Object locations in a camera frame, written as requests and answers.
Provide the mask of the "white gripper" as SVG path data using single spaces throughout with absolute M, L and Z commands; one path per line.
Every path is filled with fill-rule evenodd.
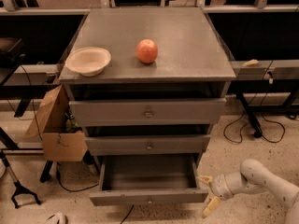
M 234 194 L 230 191 L 225 175 L 217 175 L 214 178 L 209 175 L 200 175 L 201 182 L 211 187 L 211 191 L 216 195 L 209 198 L 206 206 L 202 211 L 202 218 L 208 217 L 213 211 L 215 211 L 222 201 L 232 199 Z

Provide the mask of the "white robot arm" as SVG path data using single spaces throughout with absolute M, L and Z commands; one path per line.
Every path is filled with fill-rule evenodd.
M 299 224 L 299 187 L 274 175 L 259 161 L 247 159 L 241 162 L 238 171 L 214 177 L 202 175 L 200 180 L 213 193 L 202 211 L 202 218 L 216 210 L 221 201 L 232 199 L 236 194 L 269 191 L 286 208 L 285 224 Z

